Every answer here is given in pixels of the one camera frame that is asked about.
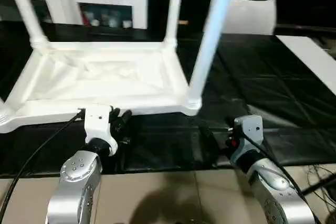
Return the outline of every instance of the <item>black mat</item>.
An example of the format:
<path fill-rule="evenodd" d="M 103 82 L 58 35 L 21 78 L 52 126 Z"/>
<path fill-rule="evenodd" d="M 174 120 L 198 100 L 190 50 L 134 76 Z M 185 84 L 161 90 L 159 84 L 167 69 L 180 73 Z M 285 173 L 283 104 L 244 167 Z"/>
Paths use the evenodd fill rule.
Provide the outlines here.
<path fill-rule="evenodd" d="M 46 25 L 51 41 L 159 41 L 146 31 L 111 31 Z M 180 35 L 177 49 L 188 80 L 200 36 Z M 0 96 L 6 99 L 31 49 L 22 23 L 0 22 Z M 227 118 L 248 113 L 264 119 L 265 145 L 284 165 L 336 162 L 336 97 L 276 37 L 225 35 L 218 48 L 195 117 L 180 113 L 134 116 L 132 145 L 104 161 L 104 173 L 211 169 L 201 120 L 224 140 Z M 25 159 L 60 123 L 23 126 L 0 135 L 0 176 L 16 173 Z M 83 122 L 64 130 L 28 167 L 26 176 L 55 176 L 83 143 Z"/>

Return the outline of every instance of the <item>white plastic part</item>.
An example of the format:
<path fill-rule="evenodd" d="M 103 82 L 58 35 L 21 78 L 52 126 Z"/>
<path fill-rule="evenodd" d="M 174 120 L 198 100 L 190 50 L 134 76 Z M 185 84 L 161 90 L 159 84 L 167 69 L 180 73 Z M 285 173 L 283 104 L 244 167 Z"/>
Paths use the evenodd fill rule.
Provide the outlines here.
<path fill-rule="evenodd" d="M 188 92 L 188 103 L 190 106 L 200 102 L 205 81 L 221 37 L 230 0 L 213 0 L 213 2 L 214 5 L 210 9 L 207 18 L 208 23 L 205 27 L 205 33 L 190 81 Z"/>
<path fill-rule="evenodd" d="M 170 0 L 166 36 L 164 40 L 166 41 L 166 43 L 171 43 L 174 46 L 177 45 L 176 35 L 177 27 L 179 24 L 178 17 L 180 15 L 180 5 L 181 0 Z"/>
<path fill-rule="evenodd" d="M 36 14 L 33 10 L 32 4 L 29 0 L 15 0 L 18 9 L 22 15 L 23 21 L 26 25 L 30 36 L 30 43 L 33 48 L 46 47 L 48 45 L 48 39 L 44 35 Z"/>
<path fill-rule="evenodd" d="M 31 39 L 43 40 L 29 1 L 16 1 Z M 6 100 L 13 113 L 0 122 L 0 133 L 68 121 L 78 108 L 92 105 L 133 115 L 197 114 L 229 0 L 215 0 L 190 87 L 175 52 L 180 2 L 170 0 L 163 42 L 50 42 L 45 50 L 35 48 Z"/>
<path fill-rule="evenodd" d="M 100 138 L 110 145 L 110 156 L 117 152 L 118 144 L 111 136 L 109 116 L 111 106 L 91 105 L 85 109 L 84 128 L 86 132 L 85 142 L 89 143 L 93 138 Z"/>

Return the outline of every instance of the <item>beige floor tile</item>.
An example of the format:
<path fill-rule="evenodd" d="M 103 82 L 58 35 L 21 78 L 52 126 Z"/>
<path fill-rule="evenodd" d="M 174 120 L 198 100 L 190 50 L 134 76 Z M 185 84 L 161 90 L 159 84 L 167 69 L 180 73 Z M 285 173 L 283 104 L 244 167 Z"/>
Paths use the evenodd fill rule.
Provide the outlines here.
<path fill-rule="evenodd" d="M 201 219 L 193 172 L 105 175 L 96 224 L 147 224 Z"/>
<path fill-rule="evenodd" d="M 12 194 L 4 216 L 4 224 L 44 224 L 48 202 L 55 191 L 59 178 L 20 179 Z M 99 188 L 96 189 L 94 202 L 97 202 Z M 93 204 L 91 223 L 95 221 L 97 204 Z"/>
<path fill-rule="evenodd" d="M 242 173 L 235 170 L 198 171 L 196 180 L 207 223 L 267 223 Z"/>
<path fill-rule="evenodd" d="M 0 206 L 2 206 L 11 182 L 12 179 L 0 179 Z"/>

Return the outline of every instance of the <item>black wire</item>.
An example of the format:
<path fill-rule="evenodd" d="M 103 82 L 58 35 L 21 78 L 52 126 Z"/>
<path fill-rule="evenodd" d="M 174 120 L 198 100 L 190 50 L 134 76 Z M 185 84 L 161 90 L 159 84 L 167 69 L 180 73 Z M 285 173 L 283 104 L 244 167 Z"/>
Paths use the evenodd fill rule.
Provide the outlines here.
<path fill-rule="evenodd" d="M 14 191 L 14 188 L 16 186 L 16 183 L 18 182 L 18 180 L 20 179 L 23 171 L 25 170 L 26 166 L 28 165 L 28 163 L 33 159 L 33 157 L 47 144 L 49 143 L 50 140 L 52 140 L 55 136 L 58 135 L 58 133 L 60 133 L 61 131 L 63 131 L 65 128 L 67 128 L 71 123 L 73 123 L 77 118 L 80 118 L 81 116 L 81 112 L 79 112 L 78 114 L 76 114 L 73 118 L 71 118 L 67 123 L 65 123 L 63 125 L 63 127 L 61 127 L 60 129 L 58 129 L 56 132 L 54 132 L 47 140 L 45 140 L 42 145 L 39 146 L 39 148 L 37 148 L 32 154 L 31 156 L 27 159 L 27 161 L 25 162 L 25 164 L 22 166 L 21 170 L 18 172 L 18 174 L 16 175 L 16 177 L 14 178 L 14 180 L 12 181 L 7 194 L 6 194 L 6 198 L 4 200 L 3 205 L 1 206 L 1 210 L 0 210 L 0 224 L 2 223 L 4 216 L 5 216 L 5 212 L 7 209 L 7 205 L 9 203 L 9 200 L 11 198 L 11 195 Z"/>
<path fill-rule="evenodd" d="M 329 177 L 321 179 L 318 183 L 306 188 L 302 191 L 303 195 L 307 195 L 312 193 L 313 191 L 316 191 L 317 189 L 320 189 L 321 187 L 325 187 L 329 185 L 330 183 L 333 183 L 336 181 L 336 174 L 332 173 Z"/>
<path fill-rule="evenodd" d="M 261 153 L 263 153 L 269 160 L 271 160 L 289 179 L 289 181 L 293 184 L 295 190 L 297 191 L 299 197 L 308 205 L 308 202 L 305 198 L 305 196 L 303 195 L 299 185 L 295 182 L 295 180 L 292 178 L 292 176 L 288 173 L 288 171 L 286 171 L 286 169 L 284 169 L 284 167 L 275 159 L 273 158 L 270 154 L 267 153 L 267 151 L 265 151 L 261 146 L 259 146 L 258 144 L 256 144 L 251 138 L 249 138 L 245 133 L 242 133 L 243 137 L 251 144 L 253 145 L 255 148 L 257 148 L 258 150 L 260 150 Z M 314 212 L 311 210 L 315 222 L 317 224 L 321 224 L 321 221 L 318 219 L 318 217 L 314 214 Z"/>
<path fill-rule="evenodd" d="M 328 170 L 328 169 L 325 169 L 324 167 L 321 167 L 321 166 L 319 166 L 319 165 L 314 165 L 314 167 L 317 167 L 318 170 L 319 170 L 319 169 L 322 169 L 322 170 L 324 170 L 324 171 L 326 171 L 326 172 L 328 172 L 328 173 L 330 173 L 330 174 L 334 174 L 332 171 L 330 171 L 330 170 Z M 321 180 L 321 177 L 320 177 L 320 175 L 319 175 L 319 173 L 318 173 L 318 170 L 316 170 L 316 173 L 317 173 L 317 175 L 318 175 L 318 177 L 319 177 L 319 180 Z M 327 191 L 327 192 L 324 191 L 324 195 L 325 195 L 331 202 L 333 202 L 333 203 L 336 205 L 336 201 L 335 201 L 334 199 L 332 199 L 332 198 L 328 195 L 328 191 Z"/>
<path fill-rule="evenodd" d="M 309 170 L 309 171 L 307 172 L 307 183 L 308 183 L 309 186 L 311 186 L 310 179 L 309 179 L 309 174 L 310 174 L 310 173 L 311 173 L 311 171 Z M 314 191 L 313 193 L 314 193 L 318 198 L 320 198 L 325 204 L 327 204 L 327 205 L 329 205 L 329 206 L 331 206 L 331 207 L 333 207 L 333 208 L 336 209 L 336 206 L 334 206 L 333 204 L 327 202 L 327 201 L 326 201 L 325 199 L 323 199 L 320 195 L 318 195 L 316 191 Z"/>

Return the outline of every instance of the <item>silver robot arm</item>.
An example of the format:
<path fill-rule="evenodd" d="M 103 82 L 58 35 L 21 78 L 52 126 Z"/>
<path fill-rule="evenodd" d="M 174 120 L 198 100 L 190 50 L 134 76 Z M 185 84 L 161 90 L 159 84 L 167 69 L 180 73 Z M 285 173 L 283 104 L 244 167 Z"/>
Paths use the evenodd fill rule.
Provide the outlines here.
<path fill-rule="evenodd" d="M 49 224 L 90 223 L 93 193 L 102 172 L 100 158 L 114 155 L 118 149 L 109 121 L 119 112 L 102 105 L 85 109 L 86 145 L 62 165 L 58 187 L 48 205 Z M 121 130 L 130 116 L 131 111 L 126 111 L 117 119 L 115 131 Z"/>
<path fill-rule="evenodd" d="M 264 138 L 262 122 L 258 115 L 235 119 L 233 136 L 227 143 L 234 150 L 229 157 L 231 163 L 246 174 L 269 224 L 314 224 L 311 209 L 286 175 L 243 137 L 260 145 Z"/>

